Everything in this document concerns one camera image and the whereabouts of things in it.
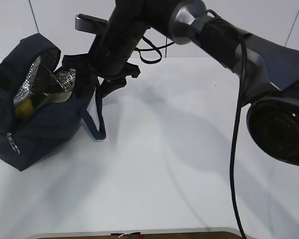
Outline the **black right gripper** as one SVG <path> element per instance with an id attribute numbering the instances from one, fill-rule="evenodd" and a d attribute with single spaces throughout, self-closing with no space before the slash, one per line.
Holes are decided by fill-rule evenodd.
<path id="1" fill-rule="evenodd" d="M 121 32 L 105 32 L 96 34 L 88 53 L 65 55 L 62 66 L 65 69 L 75 68 L 91 71 L 105 79 L 99 87 L 99 96 L 106 97 L 110 93 L 126 86 L 124 78 L 137 78 L 140 69 L 128 62 L 141 40 L 141 34 L 129 35 Z"/>

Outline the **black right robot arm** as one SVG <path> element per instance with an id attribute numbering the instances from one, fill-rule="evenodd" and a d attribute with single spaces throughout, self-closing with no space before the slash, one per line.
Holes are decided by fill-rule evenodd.
<path id="1" fill-rule="evenodd" d="M 136 78 L 128 62 L 153 28 L 175 44 L 194 43 L 240 78 L 238 106 L 255 144 L 272 158 L 299 166 L 299 51 L 242 30 L 200 0 L 118 0 L 109 20 L 79 14 L 76 29 L 96 38 L 87 54 L 65 56 L 64 69 L 103 78 L 102 98 Z"/>

